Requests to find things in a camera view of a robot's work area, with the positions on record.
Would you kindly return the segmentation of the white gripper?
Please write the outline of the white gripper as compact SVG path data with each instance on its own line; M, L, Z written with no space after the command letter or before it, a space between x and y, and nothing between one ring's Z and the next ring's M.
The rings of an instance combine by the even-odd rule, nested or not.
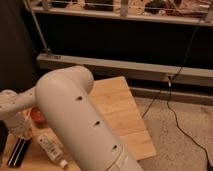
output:
M7 128L15 137L21 139L32 137L31 119L25 112L12 113L7 118Z

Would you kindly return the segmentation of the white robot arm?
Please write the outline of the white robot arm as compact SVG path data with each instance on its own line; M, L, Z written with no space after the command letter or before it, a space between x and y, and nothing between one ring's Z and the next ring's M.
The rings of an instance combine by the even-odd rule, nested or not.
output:
M21 112L36 106L81 171L143 171L88 97L93 83L82 66L50 71L25 92L0 91L0 120L25 138Z

